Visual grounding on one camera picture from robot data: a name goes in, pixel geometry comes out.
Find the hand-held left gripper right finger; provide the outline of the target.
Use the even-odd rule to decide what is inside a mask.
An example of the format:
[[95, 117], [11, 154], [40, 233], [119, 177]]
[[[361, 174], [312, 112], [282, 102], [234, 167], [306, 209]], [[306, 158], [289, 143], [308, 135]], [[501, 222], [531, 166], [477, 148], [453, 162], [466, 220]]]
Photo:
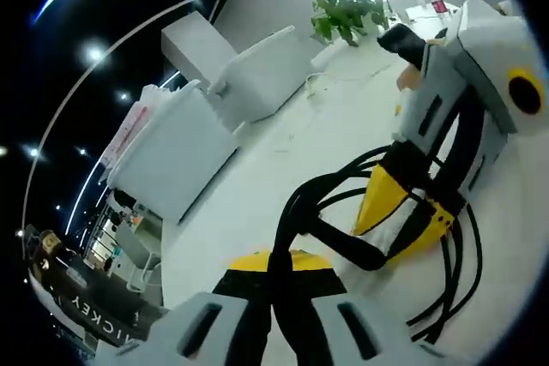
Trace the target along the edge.
[[289, 345], [299, 365], [446, 364], [376, 304], [348, 292], [328, 260], [303, 250], [289, 256]]

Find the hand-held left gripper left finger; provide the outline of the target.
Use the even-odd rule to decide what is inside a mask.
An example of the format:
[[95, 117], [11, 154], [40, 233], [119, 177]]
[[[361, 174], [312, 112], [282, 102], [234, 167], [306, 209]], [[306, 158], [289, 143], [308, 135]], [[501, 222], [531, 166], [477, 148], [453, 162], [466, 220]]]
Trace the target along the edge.
[[232, 262], [211, 292], [160, 317], [106, 365], [259, 365], [271, 331], [266, 250]]

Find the person's right hand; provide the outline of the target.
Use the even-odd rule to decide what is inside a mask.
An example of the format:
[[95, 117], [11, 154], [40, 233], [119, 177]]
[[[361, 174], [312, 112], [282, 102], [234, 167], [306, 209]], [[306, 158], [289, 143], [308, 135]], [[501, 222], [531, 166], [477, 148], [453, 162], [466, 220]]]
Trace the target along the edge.
[[411, 28], [398, 23], [377, 38], [378, 44], [386, 51], [404, 59], [408, 66], [396, 80], [400, 91], [417, 90], [421, 83], [421, 68], [426, 45], [441, 45], [447, 28], [441, 29], [433, 39], [424, 40]]

